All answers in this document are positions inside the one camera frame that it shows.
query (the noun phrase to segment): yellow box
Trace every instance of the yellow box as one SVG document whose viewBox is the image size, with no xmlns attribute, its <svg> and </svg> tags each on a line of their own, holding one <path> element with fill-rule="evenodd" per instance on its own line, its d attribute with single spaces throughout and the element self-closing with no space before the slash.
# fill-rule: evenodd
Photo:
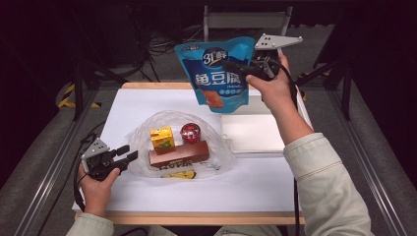
<svg viewBox="0 0 417 236">
<path fill-rule="evenodd" d="M 153 129 L 149 133 L 154 149 L 175 147 L 171 127 L 166 126 L 160 129 Z"/>
</svg>

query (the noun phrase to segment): plastic bag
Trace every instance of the plastic bag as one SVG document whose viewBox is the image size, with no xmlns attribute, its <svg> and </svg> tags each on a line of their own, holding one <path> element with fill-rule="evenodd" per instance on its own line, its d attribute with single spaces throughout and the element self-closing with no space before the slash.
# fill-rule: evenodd
<svg viewBox="0 0 417 236">
<path fill-rule="evenodd" d="M 149 130 L 170 126 L 173 132 L 175 146 L 182 145 L 180 129 L 187 123 L 195 123 L 201 129 L 201 141 L 208 143 L 209 158 L 206 161 L 193 163 L 190 166 L 159 169 L 150 166 L 149 150 L 152 144 Z M 223 173 L 231 169 L 236 157 L 223 142 L 221 136 L 203 119 L 180 111 L 161 111 L 148 118 L 140 127 L 128 136 L 131 150 L 138 151 L 138 159 L 129 164 L 128 171 L 141 177 L 181 177 L 200 179 Z"/>
<path fill-rule="evenodd" d="M 249 65 L 255 41 L 249 36 L 228 41 L 188 42 L 174 47 L 200 105 L 215 113 L 231 113 L 248 104 L 248 84 L 242 74 L 226 72 L 224 61 Z"/>
</svg>

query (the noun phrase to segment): white table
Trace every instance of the white table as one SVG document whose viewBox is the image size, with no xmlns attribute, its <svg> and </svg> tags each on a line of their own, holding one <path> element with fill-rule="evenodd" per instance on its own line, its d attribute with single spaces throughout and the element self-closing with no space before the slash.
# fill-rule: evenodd
<svg viewBox="0 0 417 236">
<path fill-rule="evenodd" d="M 220 114 L 198 105 L 188 83 L 128 83 L 118 90 L 100 138 L 119 148 L 162 110 L 197 115 L 221 134 Z M 77 205 L 73 210 L 80 213 Z M 144 178 L 127 170 L 112 187 L 106 217 L 116 224 L 294 224 L 293 175 L 277 153 L 238 157 L 232 170 L 204 179 Z"/>
</svg>

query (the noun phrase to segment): yellow object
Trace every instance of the yellow object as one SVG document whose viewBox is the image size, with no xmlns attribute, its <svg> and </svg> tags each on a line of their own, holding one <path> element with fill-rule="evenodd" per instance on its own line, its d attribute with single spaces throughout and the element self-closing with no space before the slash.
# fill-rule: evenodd
<svg viewBox="0 0 417 236">
<path fill-rule="evenodd" d="M 194 170 L 186 170 L 181 171 L 173 174 L 165 174 L 162 178 L 181 178 L 181 179 L 194 179 L 196 178 L 196 171 Z"/>
<path fill-rule="evenodd" d="M 150 140 L 154 149 L 174 147 L 174 137 L 172 136 L 171 127 L 166 126 L 160 129 L 153 129 L 149 131 Z"/>
</svg>

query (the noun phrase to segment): brown box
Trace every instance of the brown box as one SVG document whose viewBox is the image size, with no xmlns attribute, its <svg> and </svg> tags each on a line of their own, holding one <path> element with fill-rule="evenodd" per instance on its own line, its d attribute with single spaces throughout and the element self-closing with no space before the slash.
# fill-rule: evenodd
<svg viewBox="0 0 417 236">
<path fill-rule="evenodd" d="M 149 151 L 150 166 L 159 169 L 187 166 L 207 159 L 209 159 L 209 147 L 206 141 Z"/>
</svg>

